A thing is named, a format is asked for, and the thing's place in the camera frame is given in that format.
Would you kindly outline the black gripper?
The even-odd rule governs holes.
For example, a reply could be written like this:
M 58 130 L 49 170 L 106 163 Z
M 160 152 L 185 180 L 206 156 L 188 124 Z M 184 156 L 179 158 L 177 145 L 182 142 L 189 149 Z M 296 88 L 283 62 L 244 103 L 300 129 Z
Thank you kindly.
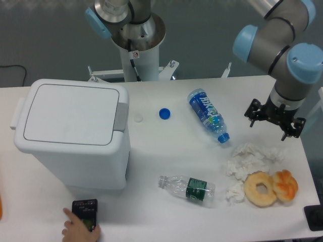
M 251 122 L 250 127 L 256 121 L 263 121 L 264 117 L 266 121 L 281 126 L 284 132 L 281 141 L 284 141 L 290 137 L 299 138 L 303 131 L 306 119 L 295 118 L 296 111 L 297 101 L 287 100 L 280 95 L 270 95 L 264 105 L 253 99 L 244 116 Z

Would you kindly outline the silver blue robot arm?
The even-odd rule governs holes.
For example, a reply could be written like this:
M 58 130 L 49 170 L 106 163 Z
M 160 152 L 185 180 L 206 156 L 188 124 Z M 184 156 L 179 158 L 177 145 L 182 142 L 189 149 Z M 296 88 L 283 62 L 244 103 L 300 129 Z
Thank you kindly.
M 279 126 L 284 138 L 299 137 L 306 120 L 296 117 L 311 87 L 322 75 L 322 50 L 313 44 L 293 45 L 315 18 L 312 1 L 251 1 L 267 21 L 258 29 L 245 26 L 233 44 L 233 53 L 275 78 L 265 104 L 254 99 L 245 112 L 253 123 Z M 159 45 L 165 38 L 163 20 L 151 11 L 150 1 L 95 1 L 85 17 L 101 38 L 119 48 L 127 82 L 169 80 L 178 63 L 159 66 Z

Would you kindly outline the person's hand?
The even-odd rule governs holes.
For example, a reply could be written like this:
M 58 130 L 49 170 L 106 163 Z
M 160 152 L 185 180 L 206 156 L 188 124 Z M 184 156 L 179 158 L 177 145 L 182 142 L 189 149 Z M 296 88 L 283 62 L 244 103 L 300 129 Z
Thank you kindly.
M 63 208 L 64 214 L 68 220 L 64 223 L 62 230 L 62 241 L 98 241 L 101 235 L 101 228 L 97 225 L 90 232 L 85 224 L 68 208 Z

